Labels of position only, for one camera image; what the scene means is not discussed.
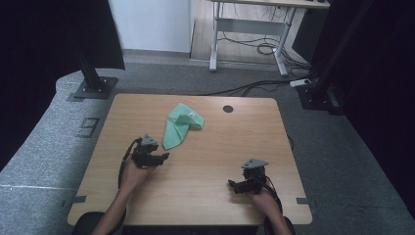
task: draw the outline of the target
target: wooden table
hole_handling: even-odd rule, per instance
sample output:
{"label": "wooden table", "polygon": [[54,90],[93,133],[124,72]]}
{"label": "wooden table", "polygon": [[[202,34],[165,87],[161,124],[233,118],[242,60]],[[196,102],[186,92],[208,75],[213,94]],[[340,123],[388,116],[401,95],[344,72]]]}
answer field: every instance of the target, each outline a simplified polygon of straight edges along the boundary
{"label": "wooden table", "polygon": [[[325,2],[320,3],[317,0],[209,0],[214,4],[213,10],[213,41],[210,47],[210,64],[209,70],[216,71],[217,61],[217,33],[219,31],[225,32],[240,32],[252,34],[265,34],[280,36],[278,47],[274,51],[274,57],[277,62],[278,69],[282,76],[287,76],[287,70],[282,58],[282,51],[287,40],[288,33],[293,22],[294,14],[297,8],[307,9],[328,9],[330,4]],[[237,3],[237,4],[251,4],[251,5],[266,5],[266,6],[280,6],[288,7],[287,20],[284,23],[265,22],[265,21],[247,21],[240,19],[226,19],[219,15],[220,4]]]}
{"label": "wooden table", "polygon": [[[294,224],[312,217],[283,121],[273,99],[119,94],[115,97],[79,187],[68,221],[86,212],[105,212],[117,190],[119,165],[130,143],[149,133],[161,144],[165,121],[183,103],[205,119],[202,130],[189,130],[184,142],[134,194],[128,225],[259,225],[262,214],[227,180],[243,181],[241,165],[251,158],[269,162],[266,174]],[[225,113],[224,106],[232,106]]]}

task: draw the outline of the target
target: green cloth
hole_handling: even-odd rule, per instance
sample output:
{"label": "green cloth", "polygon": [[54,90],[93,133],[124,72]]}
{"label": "green cloth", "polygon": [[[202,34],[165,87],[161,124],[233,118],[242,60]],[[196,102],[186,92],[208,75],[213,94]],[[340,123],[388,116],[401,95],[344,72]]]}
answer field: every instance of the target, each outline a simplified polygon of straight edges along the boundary
{"label": "green cloth", "polygon": [[190,126],[202,129],[204,123],[203,117],[179,103],[167,117],[162,145],[166,150],[176,147],[183,142]]}

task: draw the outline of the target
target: gray floor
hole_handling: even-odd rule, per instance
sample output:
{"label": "gray floor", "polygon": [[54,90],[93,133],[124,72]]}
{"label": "gray floor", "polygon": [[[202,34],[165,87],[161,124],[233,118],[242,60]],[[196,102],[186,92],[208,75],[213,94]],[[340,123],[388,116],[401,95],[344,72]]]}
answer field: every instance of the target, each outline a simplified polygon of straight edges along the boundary
{"label": "gray floor", "polygon": [[[62,77],[42,120],[0,174],[0,234],[70,234],[70,202],[117,93],[195,95],[264,79],[282,78],[275,68],[192,62],[183,54],[127,52],[126,71],[109,100],[67,102],[80,72]],[[249,96],[277,100],[294,141],[294,156],[313,222],[297,234],[415,234],[415,222],[376,160],[345,117],[304,110],[290,86],[254,89]],[[99,118],[91,138],[77,135],[85,118]]]}

